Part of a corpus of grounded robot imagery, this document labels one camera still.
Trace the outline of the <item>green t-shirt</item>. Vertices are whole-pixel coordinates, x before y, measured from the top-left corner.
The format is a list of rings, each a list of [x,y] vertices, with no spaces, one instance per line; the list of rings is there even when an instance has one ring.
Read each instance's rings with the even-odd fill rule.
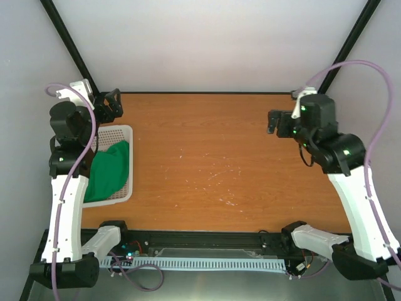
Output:
[[[129,157],[129,143],[125,140],[96,154],[84,203],[104,201],[124,187],[129,176]]]

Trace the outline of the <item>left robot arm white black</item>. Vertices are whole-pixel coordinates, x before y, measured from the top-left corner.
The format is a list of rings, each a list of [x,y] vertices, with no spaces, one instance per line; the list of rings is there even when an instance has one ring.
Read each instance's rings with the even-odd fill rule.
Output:
[[[93,167],[99,152],[93,152],[98,125],[123,115],[119,89],[105,95],[109,106],[97,114],[89,99],[81,93],[79,106],[71,100],[54,105],[49,111],[55,132],[51,139],[49,174],[53,193],[51,219],[46,246],[39,262],[29,268],[33,280],[58,291],[60,288],[93,287],[99,275],[100,261],[109,251],[124,252],[130,236],[124,221],[104,222],[97,233],[81,244],[81,214],[88,183],[100,170]]]

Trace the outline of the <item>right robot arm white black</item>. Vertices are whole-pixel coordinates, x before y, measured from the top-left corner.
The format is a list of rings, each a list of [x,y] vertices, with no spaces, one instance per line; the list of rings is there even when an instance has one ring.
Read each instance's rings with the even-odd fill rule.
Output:
[[[334,263],[348,280],[376,280],[400,260],[400,243],[383,217],[372,181],[365,167],[365,147],[354,134],[338,131],[335,102],[316,92],[304,92],[293,110],[270,110],[269,134],[292,138],[299,151],[311,156],[328,176],[345,210],[351,236],[318,230],[303,221],[281,230],[284,250],[309,250]]]

